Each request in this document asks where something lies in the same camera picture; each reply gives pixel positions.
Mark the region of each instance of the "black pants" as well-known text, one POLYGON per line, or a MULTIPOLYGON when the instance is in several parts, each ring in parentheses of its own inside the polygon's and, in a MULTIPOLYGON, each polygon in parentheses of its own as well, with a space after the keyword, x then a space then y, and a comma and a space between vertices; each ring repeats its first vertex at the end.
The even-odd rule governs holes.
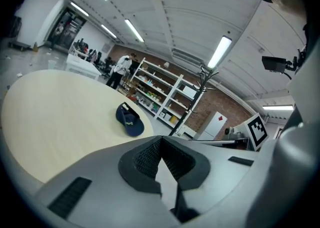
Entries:
POLYGON ((112 83, 114 83, 112 88, 116 89, 121 81, 121 78, 122 78, 122 74, 113 72, 110 79, 107 82, 107 86, 111 87, 112 83))
POLYGON ((56 44, 57 40, 59 39, 59 35, 54 35, 52 37, 52 40, 51 40, 51 49, 53 50, 54 49, 54 45, 56 44))

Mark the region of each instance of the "navy blue cap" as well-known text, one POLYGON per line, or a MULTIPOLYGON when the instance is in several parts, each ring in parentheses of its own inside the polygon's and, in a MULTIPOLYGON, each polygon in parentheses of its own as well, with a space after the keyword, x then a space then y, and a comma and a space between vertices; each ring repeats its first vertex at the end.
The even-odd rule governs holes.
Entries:
POLYGON ((145 126, 140 119, 139 114, 137 114, 126 102, 122 103, 116 110, 115 117, 124 125, 129 136, 136 137, 144 132, 145 126))

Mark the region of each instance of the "round table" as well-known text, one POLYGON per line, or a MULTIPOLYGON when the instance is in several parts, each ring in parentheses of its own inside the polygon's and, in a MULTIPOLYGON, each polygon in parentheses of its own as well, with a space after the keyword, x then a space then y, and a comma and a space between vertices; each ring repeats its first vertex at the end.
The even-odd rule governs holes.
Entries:
POLYGON ((4 98, 1 121, 12 155, 43 183, 89 153, 154 134, 144 112, 121 93, 58 70, 33 72, 14 83, 4 98), (144 123, 138 137, 130 137, 116 119, 123 102, 144 123))

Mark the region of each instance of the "white wall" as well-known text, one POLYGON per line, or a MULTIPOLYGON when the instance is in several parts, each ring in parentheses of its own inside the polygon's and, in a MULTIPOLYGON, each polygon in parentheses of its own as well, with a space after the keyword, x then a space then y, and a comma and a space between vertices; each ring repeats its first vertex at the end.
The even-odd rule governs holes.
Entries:
POLYGON ((24 0, 15 13, 22 18, 17 41, 33 47, 44 44, 44 38, 55 17, 64 7, 64 0, 24 0))
POLYGON ((272 122, 267 122, 265 124, 265 129, 266 131, 268 132, 269 134, 269 139, 273 139, 277 130, 278 130, 278 127, 284 127, 283 124, 278 124, 278 123, 272 123, 272 122))
POLYGON ((78 40, 81 40, 81 38, 83 38, 83 41, 89 45, 89 49, 96 49, 102 53, 100 60, 104 60, 107 57, 107 54, 109 54, 110 50, 115 45, 110 40, 110 38, 108 38, 100 30, 98 30, 96 26, 94 26, 90 21, 87 21, 82 26, 73 42, 77 42, 78 40), (103 52, 102 48, 106 43, 110 45, 110 49, 108 50, 108 52, 103 52))

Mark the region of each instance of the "gray floor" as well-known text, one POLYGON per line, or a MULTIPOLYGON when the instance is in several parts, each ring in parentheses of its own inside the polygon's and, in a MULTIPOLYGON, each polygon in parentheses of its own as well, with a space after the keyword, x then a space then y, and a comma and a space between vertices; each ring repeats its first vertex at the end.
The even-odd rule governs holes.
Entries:
MULTIPOLYGON (((17 74, 22 73, 23 75, 26 75, 37 70, 47 69, 49 60, 56 61, 55 68, 63 70, 66 65, 67 55, 57 51, 52 51, 50 53, 49 49, 46 47, 40 48, 38 52, 33 52, 31 50, 21 52, 10 48, 2 49, 0 52, 0 114, 4 94, 7 90, 6 88, 7 86, 13 85, 14 82, 19 79, 17 74)), ((102 77, 99 77, 98 81, 104 84, 106 83, 106 80, 102 77)), ((168 135, 170 133, 172 130, 171 127, 160 120, 155 120, 154 116, 143 107, 141 107, 141 109, 151 121, 155 135, 168 135)), ((190 139, 186 135, 182 135, 181 137, 190 139)), ((0 130, 0 142, 2 160, 8 170, 10 170, 12 178, 18 183, 18 186, 20 186, 22 190, 34 195, 43 184, 29 175, 17 163, 5 143, 2 130, 0 130)), ((163 161, 159 164, 156 180, 161 183, 163 202, 169 209, 173 208, 175 204, 177 183, 163 161)))

